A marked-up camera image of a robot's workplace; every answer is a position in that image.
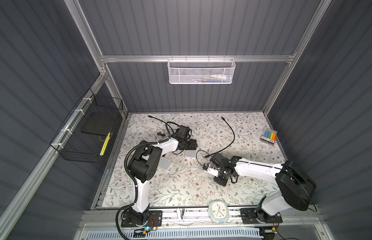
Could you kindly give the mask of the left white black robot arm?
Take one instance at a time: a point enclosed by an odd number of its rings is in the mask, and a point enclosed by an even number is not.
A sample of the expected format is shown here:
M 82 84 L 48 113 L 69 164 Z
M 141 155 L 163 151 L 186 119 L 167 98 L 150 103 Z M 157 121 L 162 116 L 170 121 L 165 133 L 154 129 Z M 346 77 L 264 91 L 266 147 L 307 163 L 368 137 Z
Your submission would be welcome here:
M 169 136 L 158 142 L 141 141 L 126 155 L 124 168 L 134 182 L 134 201 L 129 205 L 129 214 L 140 225 L 149 218 L 149 181 L 154 177 L 159 167 L 161 157 L 177 150 L 195 150 L 196 140 L 193 140 L 192 130 L 180 125 Z

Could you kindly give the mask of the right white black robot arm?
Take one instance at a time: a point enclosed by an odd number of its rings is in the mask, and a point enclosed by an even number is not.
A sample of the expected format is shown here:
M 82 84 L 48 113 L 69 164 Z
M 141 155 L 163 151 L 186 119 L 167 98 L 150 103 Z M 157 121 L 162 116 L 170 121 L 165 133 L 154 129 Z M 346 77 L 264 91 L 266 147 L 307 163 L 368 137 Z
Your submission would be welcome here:
M 296 209 L 306 211 L 312 202 L 316 183 L 293 161 L 283 164 L 266 164 L 250 161 L 239 156 L 228 159 L 220 153 L 214 154 L 203 170 L 214 176 L 214 181 L 225 187 L 228 181 L 237 183 L 239 177 L 251 177 L 278 186 L 278 190 L 264 196 L 250 217 L 260 223 L 282 223 L 281 211 Z

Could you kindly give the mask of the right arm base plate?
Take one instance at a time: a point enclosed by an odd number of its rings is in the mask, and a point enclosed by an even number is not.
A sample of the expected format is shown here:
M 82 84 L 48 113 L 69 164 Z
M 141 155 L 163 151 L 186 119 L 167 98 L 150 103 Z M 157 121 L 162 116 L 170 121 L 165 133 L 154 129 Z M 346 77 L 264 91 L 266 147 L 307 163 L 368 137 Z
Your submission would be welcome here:
M 281 224 L 283 222 L 280 213 L 271 216 L 257 208 L 241 208 L 240 216 L 244 224 Z

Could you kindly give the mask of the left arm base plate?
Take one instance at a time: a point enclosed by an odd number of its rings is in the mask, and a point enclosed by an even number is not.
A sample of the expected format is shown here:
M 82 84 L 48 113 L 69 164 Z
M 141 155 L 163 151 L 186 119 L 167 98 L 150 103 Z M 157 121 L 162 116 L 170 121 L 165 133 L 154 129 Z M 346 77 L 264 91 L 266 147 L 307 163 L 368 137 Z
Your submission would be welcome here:
M 160 227 L 162 217 L 163 211 L 147 210 L 144 213 L 138 213 L 133 209 L 128 209 L 122 214 L 120 226 L 123 228 Z

